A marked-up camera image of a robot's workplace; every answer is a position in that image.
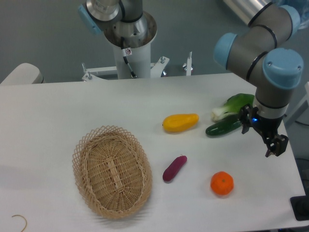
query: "white chair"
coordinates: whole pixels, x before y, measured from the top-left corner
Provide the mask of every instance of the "white chair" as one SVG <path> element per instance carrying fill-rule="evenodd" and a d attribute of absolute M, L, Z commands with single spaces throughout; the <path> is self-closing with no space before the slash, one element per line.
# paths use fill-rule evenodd
<path fill-rule="evenodd" d="M 18 65 L 0 84 L 1 86 L 44 83 L 40 70 L 32 64 Z"/>

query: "toy fruit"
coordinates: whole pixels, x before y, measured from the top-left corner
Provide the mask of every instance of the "toy fruit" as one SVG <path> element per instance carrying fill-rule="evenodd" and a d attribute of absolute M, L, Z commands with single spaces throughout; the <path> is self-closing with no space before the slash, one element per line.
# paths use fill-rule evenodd
<path fill-rule="evenodd" d="M 187 156 L 177 157 L 163 173 L 164 181 L 171 181 L 187 162 Z"/>
<path fill-rule="evenodd" d="M 212 137 L 227 134 L 241 127 L 238 115 L 229 115 L 206 129 L 206 134 Z"/>
<path fill-rule="evenodd" d="M 169 132 L 181 132 L 189 129 L 198 122 L 197 114 L 170 115 L 163 121 L 163 128 Z"/>
<path fill-rule="evenodd" d="M 218 195 L 227 195 L 234 188 L 233 177 L 226 172 L 218 172 L 211 178 L 211 189 Z"/>

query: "wire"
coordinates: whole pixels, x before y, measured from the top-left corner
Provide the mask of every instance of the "wire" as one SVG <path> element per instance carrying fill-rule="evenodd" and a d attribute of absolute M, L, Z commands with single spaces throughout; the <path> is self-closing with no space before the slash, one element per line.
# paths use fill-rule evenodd
<path fill-rule="evenodd" d="M 296 160 L 305 160 L 305 161 L 309 161 L 309 159 L 305 159 L 305 158 L 295 158 Z"/>
<path fill-rule="evenodd" d="M 297 124 L 300 124 L 300 125 L 303 125 L 303 126 L 307 126 L 307 127 L 309 127 L 309 124 L 307 124 L 307 123 L 303 123 L 303 122 L 300 122 L 300 121 L 295 121 L 295 123 L 297 123 Z"/>
<path fill-rule="evenodd" d="M 120 37 L 120 46 L 121 46 L 121 50 L 125 48 L 124 46 L 124 37 Z M 129 67 L 130 69 L 130 72 L 131 72 L 131 75 L 132 75 L 132 78 L 137 78 L 136 74 L 133 72 L 132 68 L 131 68 L 131 65 L 129 64 L 129 61 L 127 60 L 126 56 L 123 56 L 124 58 L 124 61 L 126 63 L 126 65 Z"/>
<path fill-rule="evenodd" d="M 303 122 L 300 122 L 300 121 L 295 121 L 295 123 L 309 127 L 309 124 L 306 124 L 306 123 L 303 123 Z"/>

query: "wicker basket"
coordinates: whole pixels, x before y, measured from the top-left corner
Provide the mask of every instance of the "wicker basket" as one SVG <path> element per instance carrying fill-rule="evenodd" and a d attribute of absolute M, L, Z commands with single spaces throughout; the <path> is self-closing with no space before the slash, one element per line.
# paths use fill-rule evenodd
<path fill-rule="evenodd" d="M 104 218 L 138 211 L 152 188 L 146 154 L 130 132 L 116 126 L 88 133 L 73 155 L 76 185 L 86 204 Z"/>

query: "table surface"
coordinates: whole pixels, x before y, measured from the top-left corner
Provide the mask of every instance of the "table surface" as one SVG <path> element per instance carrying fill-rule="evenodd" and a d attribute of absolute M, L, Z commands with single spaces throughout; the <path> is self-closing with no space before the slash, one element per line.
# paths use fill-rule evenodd
<path fill-rule="evenodd" d="M 233 74 L 160 79 L 0 87 L 0 225 L 3 231 L 253 231 L 307 226 L 296 221 L 290 197 L 304 195 L 290 145 L 265 157 L 262 138 L 236 130 L 209 138 L 211 110 L 255 87 Z M 197 113 L 198 124 L 170 134 L 171 114 Z M 145 150 L 153 189 L 134 216 L 111 221 L 93 213 L 75 186 L 72 155 L 92 129 L 116 125 Z M 286 134 L 283 125 L 279 133 Z M 178 156 L 188 161 L 167 184 L 162 174 Z M 225 198 L 210 189 L 211 176 L 230 173 Z"/>

